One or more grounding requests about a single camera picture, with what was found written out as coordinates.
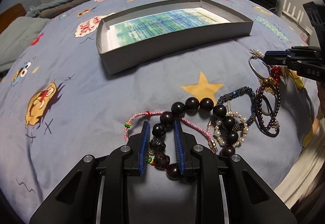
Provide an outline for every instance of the pillow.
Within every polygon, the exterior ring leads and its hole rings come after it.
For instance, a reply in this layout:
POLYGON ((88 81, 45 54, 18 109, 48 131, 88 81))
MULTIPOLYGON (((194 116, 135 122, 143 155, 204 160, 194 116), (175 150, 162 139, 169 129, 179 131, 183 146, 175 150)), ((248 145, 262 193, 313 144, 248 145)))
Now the pillow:
POLYGON ((18 17, 0 34, 0 72, 9 70, 50 19, 18 17))

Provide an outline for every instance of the gray box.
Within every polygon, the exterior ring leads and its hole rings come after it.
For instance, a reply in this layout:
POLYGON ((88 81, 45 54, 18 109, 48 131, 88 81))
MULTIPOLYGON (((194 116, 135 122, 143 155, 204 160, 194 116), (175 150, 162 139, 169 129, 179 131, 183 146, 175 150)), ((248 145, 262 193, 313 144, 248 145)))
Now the gray box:
POLYGON ((214 1, 160 1, 127 9, 103 18, 98 25, 96 46, 105 67, 112 75, 138 64, 183 49, 220 40, 247 36, 251 33, 252 26, 253 21, 250 18, 214 1), (170 32, 125 45, 105 53, 103 52, 102 48, 108 46, 107 31, 111 25, 148 15, 199 7, 227 19, 230 23, 206 25, 170 32))

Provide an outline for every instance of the wooden headboard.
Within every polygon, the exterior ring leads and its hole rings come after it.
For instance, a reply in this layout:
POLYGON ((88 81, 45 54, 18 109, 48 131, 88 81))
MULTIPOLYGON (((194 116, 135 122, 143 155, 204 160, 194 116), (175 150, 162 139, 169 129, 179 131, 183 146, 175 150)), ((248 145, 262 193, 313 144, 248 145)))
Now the wooden headboard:
POLYGON ((10 7, 0 14, 0 34, 11 24, 17 17, 25 16, 26 11, 21 3, 10 7))

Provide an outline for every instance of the blue beaded bracelet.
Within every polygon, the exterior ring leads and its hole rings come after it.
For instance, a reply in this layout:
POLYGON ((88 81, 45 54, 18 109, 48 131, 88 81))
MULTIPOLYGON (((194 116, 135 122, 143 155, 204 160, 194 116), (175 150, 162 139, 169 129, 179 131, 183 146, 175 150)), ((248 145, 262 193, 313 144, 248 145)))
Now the blue beaded bracelet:
MULTIPOLYGON (((228 94, 225 94, 223 96, 221 96, 218 101, 217 101, 217 104, 224 104, 226 103, 227 101, 231 101, 235 98, 238 98, 240 96, 243 96, 243 95, 248 95, 249 98, 251 99, 251 116, 249 117, 249 119, 247 120, 247 125, 250 126, 253 124, 253 122, 255 121, 256 119, 256 111, 255 111, 255 93, 253 91, 252 88, 250 87, 241 87, 233 92, 230 92, 228 94)), ((234 130, 235 131, 239 131, 243 129, 243 124, 236 124, 235 127, 234 127, 234 130)))

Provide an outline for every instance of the blue bedsheet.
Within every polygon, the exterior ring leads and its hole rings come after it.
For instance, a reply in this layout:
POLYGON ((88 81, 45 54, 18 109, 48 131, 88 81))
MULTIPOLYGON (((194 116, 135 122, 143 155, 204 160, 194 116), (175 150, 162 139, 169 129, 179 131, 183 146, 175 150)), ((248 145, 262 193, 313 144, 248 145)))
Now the blue bedsheet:
MULTIPOLYGON (((265 52, 303 44, 284 21, 248 0, 213 0, 254 20, 251 35, 188 49, 110 76, 95 45, 101 16, 155 1, 163 0, 91 0, 61 14, 1 81, 0 188, 26 223, 84 155, 104 156, 125 144, 124 123, 132 115, 169 110, 173 102, 192 95, 215 100, 242 86, 255 90, 259 83, 248 66, 249 49, 265 52)), ((295 163, 319 106, 315 82, 303 82, 304 88, 291 80, 287 88, 281 85, 276 138, 263 135, 253 124, 236 148, 272 188, 295 163)), ((250 115, 248 96, 233 100, 231 107, 250 115)), ((185 117, 206 128, 207 117, 185 117)), ((151 125, 158 120, 151 117, 151 125)), ((135 119, 130 132, 139 132, 142 122, 135 119)), ((198 132, 185 125, 183 129, 207 146, 198 132)), ((166 154, 175 162, 172 132, 165 142, 166 154)), ((171 181, 154 167, 147 169, 145 177, 129 181, 131 223, 194 223, 195 186, 171 181)))

